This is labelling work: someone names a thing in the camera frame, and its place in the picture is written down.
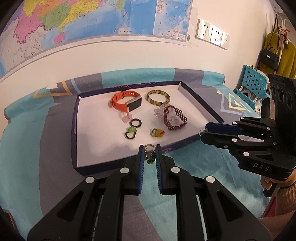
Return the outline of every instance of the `watch screen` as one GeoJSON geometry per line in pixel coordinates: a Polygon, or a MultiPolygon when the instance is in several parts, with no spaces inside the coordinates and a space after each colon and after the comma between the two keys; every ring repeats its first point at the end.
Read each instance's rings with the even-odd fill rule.
{"type": "Polygon", "coordinates": [[[142,98],[139,98],[131,103],[128,104],[128,108],[129,108],[129,111],[132,111],[138,107],[140,107],[142,104],[142,98]]]}

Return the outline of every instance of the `hand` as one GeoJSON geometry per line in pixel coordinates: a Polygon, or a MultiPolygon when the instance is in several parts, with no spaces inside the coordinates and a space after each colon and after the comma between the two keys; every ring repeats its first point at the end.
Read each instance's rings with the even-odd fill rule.
{"type": "Polygon", "coordinates": [[[285,181],[278,181],[274,179],[270,179],[268,177],[261,176],[261,186],[264,189],[269,190],[272,186],[272,183],[281,183],[281,187],[291,186],[296,182],[296,169],[292,172],[292,174],[285,181]]]}

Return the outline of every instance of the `orange watch strap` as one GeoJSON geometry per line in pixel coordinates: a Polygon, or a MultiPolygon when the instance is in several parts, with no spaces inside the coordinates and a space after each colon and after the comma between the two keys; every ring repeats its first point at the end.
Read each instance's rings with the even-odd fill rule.
{"type": "Polygon", "coordinates": [[[122,91],[119,93],[116,93],[115,95],[113,95],[113,97],[110,100],[110,106],[113,107],[117,110],[121,110],[123,112],[127,112],[127,104],[120,104],[117,101],[126,97],[126,96],[132,96],[132,97],[139,97],[141,96],[139,93],[135,92],[135,91],[122,91]]]}

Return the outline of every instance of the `black handbag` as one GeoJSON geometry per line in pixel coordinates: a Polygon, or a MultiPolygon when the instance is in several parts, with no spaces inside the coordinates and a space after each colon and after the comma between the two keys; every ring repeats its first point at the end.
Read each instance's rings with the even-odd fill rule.
{"type": "MultiPolygon", "coordinates": [[[[278,23],[277,14],[276,14],[275,22],[274,22],[274,29],[275,29],[276,23],[277,23],[277,30],[279,33],[279,23],[278,23]]],[[[272,36],[274,35],[274,29],[272,31],[272,35],[271,35],[269,44],[267,46],[267,49],[263,49],[260,53],[259,61],[262,62],[263,64],[267,65],[269,68],[273,69],[274,71],[278,71],[278,68],[279,68],[279,56],[278,56],[279,35],[278,35],[278,42],[277,42],[277,50],[275,50],[273,47],[270,48],[272,36]]]]}

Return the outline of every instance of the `white wall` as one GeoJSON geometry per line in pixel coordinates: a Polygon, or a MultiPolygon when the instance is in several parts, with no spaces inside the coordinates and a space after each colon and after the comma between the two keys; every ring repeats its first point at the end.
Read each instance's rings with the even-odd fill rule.
{"type": "Polygon", "coordinates": [[[0,83],[0,137],[7,125],[2,110],[43,87],[74,77],[131,68],[200,69],[225,74],[235,88],[244,64],[255,65],[274,11],[269,0],[193,0],[190,46],[163,42],[100,42],[63,50],[39,59],[0,83]],[[228,50],[194,38],[198,18],[230,37],[228,50]]]}

